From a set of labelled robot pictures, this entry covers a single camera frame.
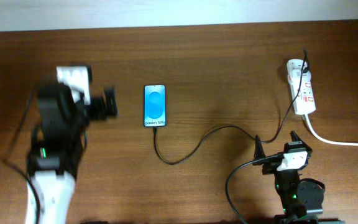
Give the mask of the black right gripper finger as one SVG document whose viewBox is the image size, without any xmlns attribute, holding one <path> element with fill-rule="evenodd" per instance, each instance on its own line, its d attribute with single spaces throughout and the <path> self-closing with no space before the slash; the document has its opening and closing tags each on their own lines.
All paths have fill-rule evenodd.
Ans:
<svg viewBox="0 0 358 224">
<path fill-rule="evenodd" d="M 260 166 L 263 164 L 263 160 L 266 158 L 264 153 L 264 149 L 262 146 L 262 141 L 260 140 L 259 136 L 255 136 L 255 151 L 254 151 L 254 162 L 252 163 L 253 166 Z"/>
<path fill-rule="evenodd" d="M 304 149 L 308 155 L 310 156 L 313 153 L 312 148 L 309 147 L 298 135 L 295 131 L 290 132 L 291 140 L 290 143 L 291 149 Z"/>
</svg>

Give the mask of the blue smartphone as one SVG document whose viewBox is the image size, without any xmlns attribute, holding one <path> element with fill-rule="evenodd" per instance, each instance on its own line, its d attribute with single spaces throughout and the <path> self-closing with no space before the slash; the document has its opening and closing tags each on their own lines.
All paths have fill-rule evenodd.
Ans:
<svg viewBox="0 0 358 224">
<path fill-rule="evenodd" d="M 165 85 L 144 87 L 144 126 L 160 127 L 167 124 Z"/>
</svg>

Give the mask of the white power strip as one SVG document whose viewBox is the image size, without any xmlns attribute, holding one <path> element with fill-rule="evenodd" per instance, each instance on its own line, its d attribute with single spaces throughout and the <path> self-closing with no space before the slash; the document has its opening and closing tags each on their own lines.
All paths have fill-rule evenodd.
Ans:
<svg viewBox="0 0 358 224">
<path fill-rule="evenodd" d="M 308 62 L 301 59 L 291 59 L 287 62 L 287 72 L 290 68 L 305 67 L 309 68 Z M 306 115 L 314 112 L 316 110 L 313 90 L 311 86 L 311 81 L 302 82 L 300 79 L 299 83 L 289 83 L 291 97 L 293 100 L 293 109 L 297 115 Z"/>
</svg>

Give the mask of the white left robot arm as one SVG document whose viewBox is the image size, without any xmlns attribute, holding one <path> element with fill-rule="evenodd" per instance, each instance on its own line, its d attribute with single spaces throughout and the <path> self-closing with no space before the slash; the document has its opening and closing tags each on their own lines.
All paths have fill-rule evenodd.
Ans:
<svg viewBox="0 0 358 224">
<path fill-rule="evenodd" d="M 113 87 L 105 89 L 103 96 L 91 96 L 91 66 L 58 66 L 56 71 L 57 80 L 33 87 L 25 105 L 27 112 L 36 101 L 40 115 L 31 132 L 26 170 L 9 160 L 26 112 L 1 158 L 26 181 L 26 223 L 66 222 L 79 164 L 88 146 L 86 129 L 91 121 L 117 116 Z"/>
</svg>

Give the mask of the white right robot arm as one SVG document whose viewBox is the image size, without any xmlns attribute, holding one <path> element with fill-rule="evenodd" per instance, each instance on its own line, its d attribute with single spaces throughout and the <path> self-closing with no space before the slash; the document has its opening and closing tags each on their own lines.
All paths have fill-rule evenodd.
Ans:
<svg viewBox="0 0 358 224">
<path fill-rule="evenodd" d="M 262 141 L 255 137 L 253 165 L 262 166 L 263 175 L 274 175 L 276 193 L 279 195 L 283 214 L 275 215 L 275 223 L 318 223 L 323 213 L 325 185 L 315 179 L 300 178 L 299 171 L 308 165 L 313 152 L 296 132 L 290 133 L 291 141 L 282 152 L 266 156 Z"/>
</svg>

